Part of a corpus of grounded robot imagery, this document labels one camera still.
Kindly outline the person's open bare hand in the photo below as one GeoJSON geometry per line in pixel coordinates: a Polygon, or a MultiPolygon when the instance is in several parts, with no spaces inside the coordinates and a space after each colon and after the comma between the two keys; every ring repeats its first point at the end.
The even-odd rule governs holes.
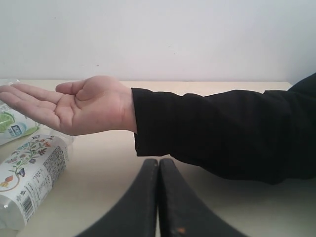
{"type": "Polygon", "coordinates": [[[21,83],[3,85],[0,99],[32,120],[71,136],[110,130],[137,133],[132,90],[109,76],[62,83],[55,91],[21,83]]]}

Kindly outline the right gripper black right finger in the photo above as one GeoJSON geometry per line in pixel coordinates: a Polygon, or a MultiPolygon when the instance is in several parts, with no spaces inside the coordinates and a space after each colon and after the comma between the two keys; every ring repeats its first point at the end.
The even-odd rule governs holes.
{"type": "Polygon", "coordinates": [[[190,188],[173,160],[159,162],[158,215],[162,237],[243,237],[190,188]]]}

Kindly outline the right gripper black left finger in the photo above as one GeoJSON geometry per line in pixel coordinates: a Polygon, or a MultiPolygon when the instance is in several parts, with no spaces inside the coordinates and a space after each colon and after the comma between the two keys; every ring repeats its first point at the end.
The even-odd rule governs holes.
{"type": "Polygon", "coordinates": [[[146,159],[126,193],[79,237],[154,237],[158,161],[146,159]]]}

